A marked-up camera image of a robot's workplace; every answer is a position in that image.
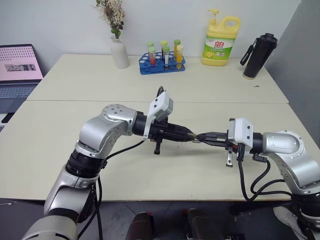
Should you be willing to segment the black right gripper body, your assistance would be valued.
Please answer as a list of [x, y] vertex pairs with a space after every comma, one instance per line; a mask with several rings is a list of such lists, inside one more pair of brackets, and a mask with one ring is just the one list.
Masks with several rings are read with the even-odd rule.
[[237, 152], [238, 146], [232, 143], [229, 140], [229, 131], [226, 132], [226, 139], [225, 139], [227, 150], [227, 161], [226, 161], [226, 167], [233, 167], [233, 154]]

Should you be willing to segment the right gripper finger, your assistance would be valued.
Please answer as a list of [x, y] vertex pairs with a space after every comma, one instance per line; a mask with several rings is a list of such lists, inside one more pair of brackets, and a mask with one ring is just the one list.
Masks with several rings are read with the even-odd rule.
[[198, 139], [199, 142], [205, 143], [210, 146], [214, 147], [222, 147], [222, 148], [228, 148], [229, 145], [226, 141], [220, 141], [220, 140], [205, 140], [205, 139]]
[[227, 139], [227, 132], [205, 132], [196, 135], [197, 139]]

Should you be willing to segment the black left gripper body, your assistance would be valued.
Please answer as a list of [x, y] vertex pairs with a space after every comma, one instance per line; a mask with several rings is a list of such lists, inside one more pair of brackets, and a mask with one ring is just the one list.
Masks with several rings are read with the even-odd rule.
[[161, 152], [161, 143], [163, 139], [174, 141], [175, 136], [173, 132], [168, 129], [169, 123], [168, 123], [168, 117], [166, 117], [164, 120], [155, 120], [154, 123], [150, 125], [149, 130], [149, 139], [152, 142], [156, 142], [156, 147], [154, 150], [155, 155], [159, 155]]

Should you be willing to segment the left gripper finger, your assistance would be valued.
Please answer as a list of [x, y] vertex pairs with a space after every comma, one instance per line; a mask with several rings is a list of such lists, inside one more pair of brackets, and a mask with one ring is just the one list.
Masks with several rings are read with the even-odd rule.
[[165, 135], [163, 137], [165, 140], [173, 141], [173, 142], [190, 142], [192, 140], [192, 136], [190, 134], [184, 135]]
[[191, 137], [192, 131], [185, 126], [169, 123], [167, 125], [167, 135], [170, 137]]

